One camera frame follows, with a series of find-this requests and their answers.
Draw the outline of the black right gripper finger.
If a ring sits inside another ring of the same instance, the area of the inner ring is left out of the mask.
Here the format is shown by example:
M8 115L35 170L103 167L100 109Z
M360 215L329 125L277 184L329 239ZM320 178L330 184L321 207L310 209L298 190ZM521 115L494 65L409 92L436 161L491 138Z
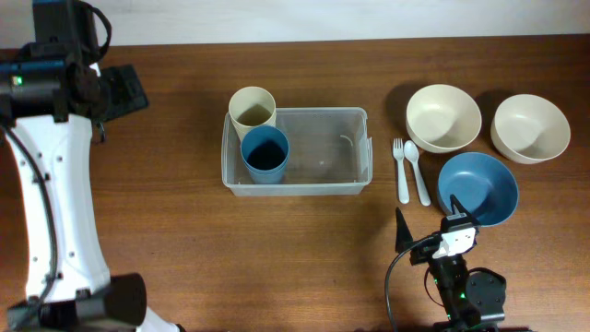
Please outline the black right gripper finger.
M460 203L455 195L450 195L450 201L454 215L464 214L464 219L467 219L475 227L480 226L480 222Z
M395 209L395 221L396 221L396 236L395 236L395 251L398 254L406 251L413 243L414 239L411 235L407 222L402 213L402 210L397 207Z

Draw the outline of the blue cup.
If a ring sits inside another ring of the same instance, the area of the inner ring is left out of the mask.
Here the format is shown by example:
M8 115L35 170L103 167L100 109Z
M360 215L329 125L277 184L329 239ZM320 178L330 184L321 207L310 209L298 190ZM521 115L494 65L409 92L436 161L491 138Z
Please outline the blue cup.
M242 159L255 172L278 172L287 165L289 153L288 137L270 125L251 130L241 143Z
M283 181L288 161L247 160L245 165L255 184L279 184Z

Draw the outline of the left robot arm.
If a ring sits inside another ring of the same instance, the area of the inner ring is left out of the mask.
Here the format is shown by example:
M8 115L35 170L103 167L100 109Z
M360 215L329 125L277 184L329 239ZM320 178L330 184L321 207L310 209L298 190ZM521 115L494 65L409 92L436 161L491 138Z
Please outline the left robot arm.
M143 278L114 276L100 249L89 150L104 124L148 107L131 65L99 68L107 18L75 0L36 1L35 39L1 65L1 133L21 184L29 245L26 296L11 331L174 331L148 307Z

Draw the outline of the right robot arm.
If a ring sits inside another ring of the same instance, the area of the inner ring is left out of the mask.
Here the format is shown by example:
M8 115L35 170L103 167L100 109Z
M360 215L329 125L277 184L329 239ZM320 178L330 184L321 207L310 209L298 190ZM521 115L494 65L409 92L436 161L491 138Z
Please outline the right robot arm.
M496 331L504 320L506 279L487 268L469 269L463 255L476 244L480 222L451 195L452 213L442 218L441 228L415 240L402 211L395 211L397 257L390 264L384 283L389 290L391 273L406 254L413 266L426 264L432 276L447 320L433 325L435 331Z

